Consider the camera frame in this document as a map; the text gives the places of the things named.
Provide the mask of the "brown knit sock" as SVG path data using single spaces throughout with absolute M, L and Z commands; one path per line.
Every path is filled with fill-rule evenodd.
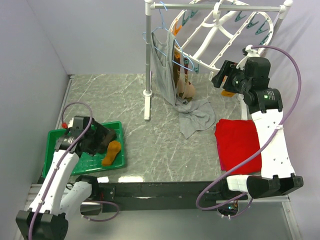
M 100 144 L 98 153 L 103 154 L 104 152 L 106 152 L 110 142 L 114 141 L 116 137 L 116 131 L 114 129 L 108 129 L 108 133 L 106 134 L 106 136 Z

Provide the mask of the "mustard yellow sock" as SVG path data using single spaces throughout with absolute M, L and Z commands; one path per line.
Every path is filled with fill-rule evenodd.
M 111 166 L 121 149 L 122 145 L 120 142 L 116 140 L 111 141 L 107 147 L 106 155 L 102 160 L 101 165 L 103 167 Z
M 224 97 L 229 97 L 229 98 L 232 98 L 235 93 L 234 92 L 229 92 L 229 91 L 226 91 L 225 89 L 221 92 L 221 95 L 224 96 Z

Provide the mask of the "white clip sock hanger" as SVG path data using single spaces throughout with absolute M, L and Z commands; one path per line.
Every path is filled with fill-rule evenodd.
M 191 35 L 182 45 L 179 45 L 178 43 L 174 44 L 173 65 L 175 67 L 179 66 L 183 68 L 185 74 L 188 74 L 191 71 L 198 73 L 200 66 L 210 70 L 211 74 L 216 74 L 220 70 L 216 67 L 218 60 L 224 55 L 227 49 L 234 43 L 235 39 L 242 33 L 244 29 L 250 29 L 259 23 L 258 21 L 254 22 L 254 18 L 257 15 L 260 15 L 264 18 L 262 25 L 268 25 L 266 29 L 264 29 L 264 26 L 261 26 L 255 32 L 255 35 L 260 35 L 264 32 L 267 32 L 267 35 L 260 42 L 260 45 L 267 46 L 272 41 L 276 27 L 270 16 L 267 14 L 269 11 L 268 9 L 263 10 L 262 8 L 258 7 L 254 8 L 252 5 L 249 5 L 241 0 L 231 0 L 229 5 L 226 3 L 226 0 L 219 0 L 211 7 L 200 4 L 199 0 L 193 0 L 189 3 L 192 8 L 182 8 L 181 12 L 172 21 L 169 30 L 174 36 L 176 36 L 186 25 L 188 20 L 192 19 L 199 10 L 210 9 L 210 12 L 203 19 L 201 24 L 195 28 L 193 33 L 191 33 Z M 224 24 L 232 17 L 235 17 L 234 21 L 236 23 L 244 20 L 242 25 L 234 33 L 230 33 L 224 28 Z M 209 32 L 203 39 L 202 44 L 194 54 L 186 53 L 185 48 L 202 29 L 209 29 Z M 204 54 L 211 44 L 213 38 L 218 33 L 221 33 L 228 38 L 228 42 L 213 58 L 211 63 L 205 63 L 200 59 L 200 57 Z

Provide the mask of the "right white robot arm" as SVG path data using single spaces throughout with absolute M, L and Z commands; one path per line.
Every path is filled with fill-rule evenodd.
M 271 63 L 264 57 L 249 57 L 242 67 L 237 65 L 225 60 L 211 81 L 216 88 L 243 95 L 257 130 L 262 166 L 259 175 L 226 177 L 219 193 L 226 200 L 237 192 L 248 193 L 254 199 L 287 195 L 301 188 L 304 180 L 296 175 L 289 158 L 281 93 L 269 87 Z

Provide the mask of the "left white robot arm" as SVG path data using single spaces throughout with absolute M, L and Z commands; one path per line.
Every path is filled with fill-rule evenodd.
M 102 154 L 115 137 L 113 129 L 84 117 L 56 140 L 52 163 L 39 192 L 29 208 L 19 211 L 15 219 L 25 240 L 63 240 L 69 220 L 80 212 L 82 203 L 101 201 L 101 189 L 94 176 L 80 175 L 72 189 L 64 192 L 81 156 Z

